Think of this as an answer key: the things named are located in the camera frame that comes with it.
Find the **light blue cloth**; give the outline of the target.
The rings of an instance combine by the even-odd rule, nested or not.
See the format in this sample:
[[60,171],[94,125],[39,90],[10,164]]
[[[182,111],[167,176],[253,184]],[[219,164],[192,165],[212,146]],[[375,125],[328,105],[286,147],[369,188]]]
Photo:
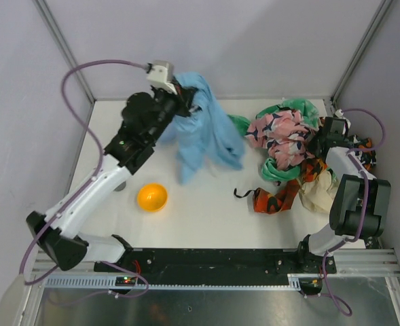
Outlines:
[[197,72],[175,75],[184,88],[196,88],[189,117],[175,116],[159,138],[161,144],[177,144],[179,183],[186,184],[208,158],[213,163],[243,169],[244,141],[222,109],[206,79]]

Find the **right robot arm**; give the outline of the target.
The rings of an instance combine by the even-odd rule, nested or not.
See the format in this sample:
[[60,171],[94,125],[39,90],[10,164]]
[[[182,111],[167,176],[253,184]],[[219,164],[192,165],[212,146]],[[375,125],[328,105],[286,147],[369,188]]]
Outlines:
[[349,127],[343,117],[326,117],[309,142],[309,148],[335,173],[339,185],[329,223],[298,245],[297,262],[304,270],[348,243],[380,236],[385,228],[391,185],[365,167],[361,159],[375,147],[354,142],[348,136]]

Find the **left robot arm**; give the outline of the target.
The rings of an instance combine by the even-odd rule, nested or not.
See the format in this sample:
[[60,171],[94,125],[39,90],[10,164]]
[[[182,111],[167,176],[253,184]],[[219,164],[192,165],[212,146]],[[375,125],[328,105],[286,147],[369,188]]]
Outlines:
[[33,211],[26,218],[39,248],[58,268],[71,270],[83,261],[117,263],[131,250],[121,236],[91,236],[82,233],[81,228],[99,204],[124,188],[150,158],[172,119],[191,115],[197,91],[195,87],[177,85],[173,93],[154,88],[153,94],[131,95],[122,109],[120,128],[88,179],[46,213]]

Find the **pink navy patterned cloth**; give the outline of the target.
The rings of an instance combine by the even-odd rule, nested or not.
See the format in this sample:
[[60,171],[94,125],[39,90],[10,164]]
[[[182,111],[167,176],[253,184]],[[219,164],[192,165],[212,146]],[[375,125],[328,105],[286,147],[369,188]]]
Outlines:
[[317,131],[316,127],[305,123],[299,111],[288,109],[253,120],[244,137],[252,147],[266,150],[278,170],[287,170],[314,157],[308,142]]

